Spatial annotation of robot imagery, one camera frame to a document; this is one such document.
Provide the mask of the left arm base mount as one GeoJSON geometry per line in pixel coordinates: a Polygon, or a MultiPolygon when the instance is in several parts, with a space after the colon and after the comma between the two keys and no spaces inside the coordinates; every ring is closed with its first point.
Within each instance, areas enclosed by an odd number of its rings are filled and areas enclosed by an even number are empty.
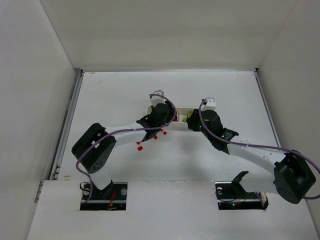
{"type": "Polygon", "coordinates": [[[79,188],[82,191],[81,211],[125,211],[127,207],[128,183],[114,182],[113,186],[104,193],[95,186],[91,193],[89,182],[81,182],[79,188]]]}

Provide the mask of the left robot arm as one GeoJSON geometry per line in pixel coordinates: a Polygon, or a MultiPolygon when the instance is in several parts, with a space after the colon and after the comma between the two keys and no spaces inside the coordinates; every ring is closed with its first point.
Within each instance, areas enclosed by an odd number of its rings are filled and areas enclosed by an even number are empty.
{"type": "Polygon", "coordinates": [[[157,136],[176,118],[177,109],[166,100],[153,103],[151,113],[136,122],[120,127],[103,127],[100,123],[92,124],[71,148],[76,158],[76,169],[89,180],[88,202],[94,190],[106,198],[113,190],[114,183],[107,175],[105,164],[113,149],[129,143],[143,143],[157,136]]]}

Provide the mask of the green lego brick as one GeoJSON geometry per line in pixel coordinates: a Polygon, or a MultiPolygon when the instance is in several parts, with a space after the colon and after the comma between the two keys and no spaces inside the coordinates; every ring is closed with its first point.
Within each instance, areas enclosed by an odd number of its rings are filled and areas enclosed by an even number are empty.
{"type": "Polygon", "coordinates": [[[186,123],[187,120],[188,120],[192,115],[193,115],[193,112],[191,111],[191,112],[189,112],[189,113],[186,115],[186,117],[183,118],[182,121],[183,121],[184,123],[186,123]]]}

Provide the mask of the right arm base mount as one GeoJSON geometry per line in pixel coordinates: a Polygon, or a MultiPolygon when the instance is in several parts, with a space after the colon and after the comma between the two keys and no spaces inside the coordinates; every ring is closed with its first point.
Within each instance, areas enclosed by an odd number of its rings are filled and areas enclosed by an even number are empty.
{"type": "Polygon", "coordinates": [[[240,172],[232,181],[216,181],[215,196],[220,211],[228,210],[263,210],[269,206],[264,192],[247,192],[241,186],[241,180],[248,171],[240,172]]]}

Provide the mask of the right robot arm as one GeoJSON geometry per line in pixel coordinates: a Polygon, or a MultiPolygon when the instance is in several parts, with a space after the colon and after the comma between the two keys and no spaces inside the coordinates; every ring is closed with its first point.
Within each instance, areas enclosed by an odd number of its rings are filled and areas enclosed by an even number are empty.
{"type": "Polygon", "coordinates": [[[269,173],[268,176],[257,176],[242,171],[231,182],[235,192],[272,193],[298,204],[316,183],[315,175],[299,152],[250,143],[238,132],[223,127],[214,110],[194,109],[184,121],[189,130],[202,132],[218,151],[245,159],[269,173]]]}

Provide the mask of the red lego pile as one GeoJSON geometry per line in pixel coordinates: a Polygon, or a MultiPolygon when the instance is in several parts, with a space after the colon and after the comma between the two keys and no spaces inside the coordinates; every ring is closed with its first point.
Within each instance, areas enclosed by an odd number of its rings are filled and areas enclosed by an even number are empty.
{"type": "Polygon", "coordinates": [[[156,133],[156,135],[153,137],[154,140],[157,140],[159,138],[162,138],[164,136],[167,136],[168,132],[166,131],[166,129],[161,129],[159,132],[156,133]]]}

